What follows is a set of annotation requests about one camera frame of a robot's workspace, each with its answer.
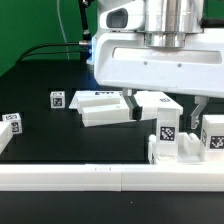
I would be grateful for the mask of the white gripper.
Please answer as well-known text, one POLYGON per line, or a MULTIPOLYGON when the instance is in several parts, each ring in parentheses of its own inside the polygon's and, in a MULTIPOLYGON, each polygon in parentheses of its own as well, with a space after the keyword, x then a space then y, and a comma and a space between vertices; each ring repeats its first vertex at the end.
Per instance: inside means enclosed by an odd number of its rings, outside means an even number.
POLYGON ((105 33, 94 50, 94 77, 100 85, 124 88, 129 118, 136 121, 143 107, 132 89, 194 95, 196 129, 208 97, 224 98, 224 29, 189 35, 182 48, 148 47, 141 33, 105 33))

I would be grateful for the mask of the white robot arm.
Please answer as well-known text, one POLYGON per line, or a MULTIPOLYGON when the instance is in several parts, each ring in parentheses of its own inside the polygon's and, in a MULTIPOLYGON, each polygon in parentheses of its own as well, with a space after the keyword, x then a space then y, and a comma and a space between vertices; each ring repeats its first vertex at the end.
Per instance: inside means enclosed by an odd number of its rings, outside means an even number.
POLYGON ((188 94, 197 107, 224 98, 224 21, 204 0, 98 0, 92 62, 98 84, 188 94))

